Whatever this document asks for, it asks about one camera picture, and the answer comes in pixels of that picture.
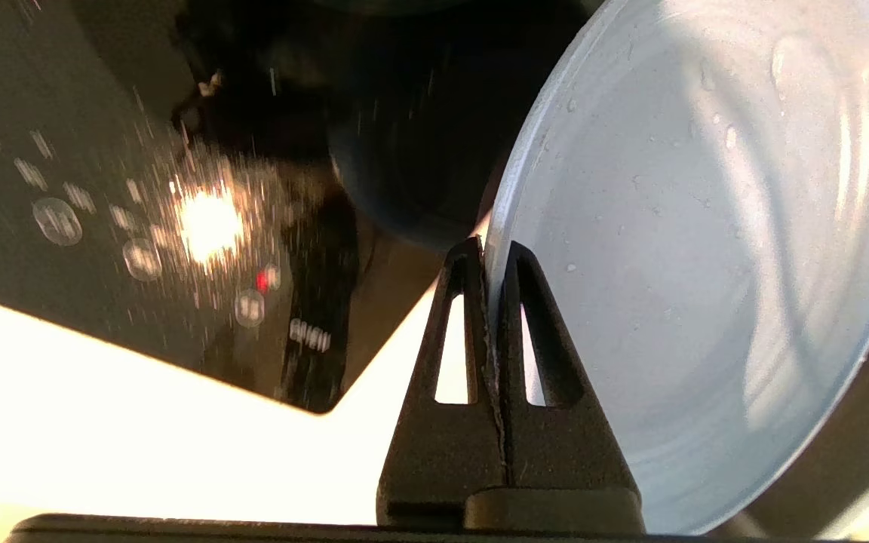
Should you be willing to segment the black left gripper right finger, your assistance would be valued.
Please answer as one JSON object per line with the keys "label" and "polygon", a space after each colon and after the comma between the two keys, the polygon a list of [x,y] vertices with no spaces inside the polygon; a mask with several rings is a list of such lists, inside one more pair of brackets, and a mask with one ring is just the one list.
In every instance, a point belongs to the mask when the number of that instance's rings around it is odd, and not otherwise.
{"label": "black left gripper right finger", "polygon": [[498,302],[497,529],[644,532],[641,498],[540,262],[510,245]]}

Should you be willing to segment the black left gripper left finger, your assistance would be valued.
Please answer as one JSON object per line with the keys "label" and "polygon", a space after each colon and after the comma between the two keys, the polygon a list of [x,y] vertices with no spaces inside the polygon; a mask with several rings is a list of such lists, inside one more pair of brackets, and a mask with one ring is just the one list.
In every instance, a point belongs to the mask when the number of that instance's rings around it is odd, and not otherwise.
{"label": "black left gripper left finger", "polygon": [[[468,498],[503,484],[497,398],[487,378],[492,361],[485,282],[479,238],[455,245],[438,275],[377,484],[380,526],[461,528]],[[437,384],[455,299],[462,300],[462,361],[470,399],[465,404],[442,404]]]}

